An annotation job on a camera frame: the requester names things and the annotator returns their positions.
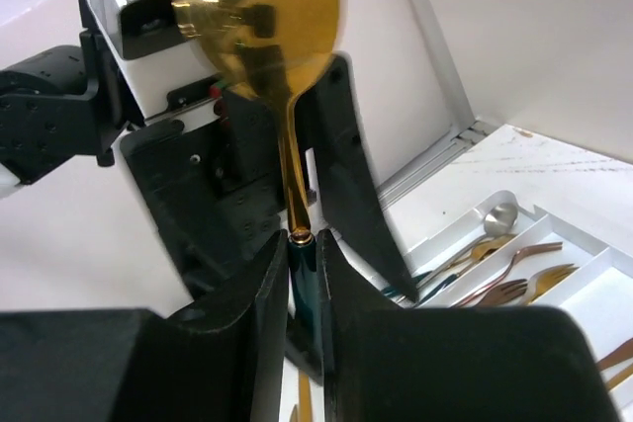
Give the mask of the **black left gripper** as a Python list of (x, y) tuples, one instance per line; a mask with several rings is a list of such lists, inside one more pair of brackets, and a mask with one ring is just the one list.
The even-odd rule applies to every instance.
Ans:
[[(335, 48), (329, 70), (297, 104), (309, 209), (319, 203), (326, 223), (347, 245), (402, 296), (416, 300), (415, 279), (387, 225), (363, 149), (349, 63)], [(244, 269), (276, 232), (286, 232), (284, 355), (318, 377), (322, 349), (314, 222), (310, 218), (316, 241), (307, 255), (315, 266), (309, 275), (315, 281), (316, 323), (308, 328), (296, 318), (288, 215), (270, 197), (272, 176), (240, 186), (234, 182), (240, 166), (257, 171), (265, 163), (262, 142), (276, 138), (274, 123), (261, 105), (224, 86), (210, 92), (207, 100), (143, 127), (124, 127), (111, 145), (109, 165), (92, 155), (77, 156), (92, 156), (110, 167), (116, 153), (123, 155), (178, 274), (196, 299)]]

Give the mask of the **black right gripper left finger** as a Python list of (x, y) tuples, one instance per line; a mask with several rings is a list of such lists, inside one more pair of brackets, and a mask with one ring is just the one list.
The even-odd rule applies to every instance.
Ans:
[(147, 318), (126, 372), (127, 420), (278, 420), (288, 274), (278, 231), (217, 290)]

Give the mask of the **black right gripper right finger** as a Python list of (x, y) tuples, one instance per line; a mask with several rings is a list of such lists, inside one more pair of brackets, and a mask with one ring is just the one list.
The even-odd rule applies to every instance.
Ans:
[(325, 419), (407, 420), (408, 312), (348, 263), (328, 230), (318, 235), (316, 263)]

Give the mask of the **gold spoon green handle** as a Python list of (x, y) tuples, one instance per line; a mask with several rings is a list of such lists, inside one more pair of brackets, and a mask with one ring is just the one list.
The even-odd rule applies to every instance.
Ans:
[[(506, 244), (513, 238), (515, 238), (516, 235), (517, 234), (511, 233), (511, 234), (506, 234), (497, 238), (485, 239), (477, 243), (476, 245), (472, 246), (472, 248), (470, 248), (470, 250), (468, 250), (468, 252), (465, 253), (464, 257), (460, 257), (459, 259), (454, 258), (452, 261), (450, 261), (446, 270), (450, 270), (452, 268), (458, 267), (467, 262), (468, 263), (481, 262), (486, 256), (494, 253), (495, 251), (500, 249), (504, 244)], [(420, 282), (431, 273), (432, 271), (427, 271), (414, 277), (419, 289), (421, 289)], [(387, 297), (395, 297), (395, 296), (401, 295), (398, 291), (396, 291), (391, 286), (387, 286), (383, 288), (381, 292), (383, 295)]]

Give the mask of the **gold fork green handle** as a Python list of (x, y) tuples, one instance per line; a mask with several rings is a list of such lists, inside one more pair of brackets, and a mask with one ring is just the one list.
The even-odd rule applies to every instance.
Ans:
[(579, 268), (573, 264), (564, 264), (545, 269), (534, 275), (529, 283), (521, 305), (533, 303), (536, 299), (548, 293), (551, 289), (571, 276)]

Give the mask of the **silver spoon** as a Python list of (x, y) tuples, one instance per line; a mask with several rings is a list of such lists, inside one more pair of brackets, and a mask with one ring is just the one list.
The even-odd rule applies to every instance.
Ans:
[(417, 289), (421, 291), (427, 284), (433, 279), (441, 275), (447, 269), (449, 269), (453, 263), (461, 258), (467, 251), (470, 251), (474, 246), (484, 241), (487, 238), (497, 238), (508, 234), (513, 230), (514, 225), (518, 218), (518, 206), (506, 202), (501, 203), (491, 209), (484, 217), (483, 227), (484, 233), (471, 240), (468, 244), (459, 249), (454, 255), (448, 258), (443, 264), (437, 266), (427, 276), (425, 276), (418, 284)]

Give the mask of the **rose gold knife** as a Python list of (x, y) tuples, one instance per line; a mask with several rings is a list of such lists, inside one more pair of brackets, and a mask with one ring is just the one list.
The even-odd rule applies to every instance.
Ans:
[(609, 368), (617, 366), (622, 362), (633, 358), (633, 338), (629, 338), (617, 348), (611, 351), (608, 355), (598, 361), (597, 366), (599, 370), (606, 371)]

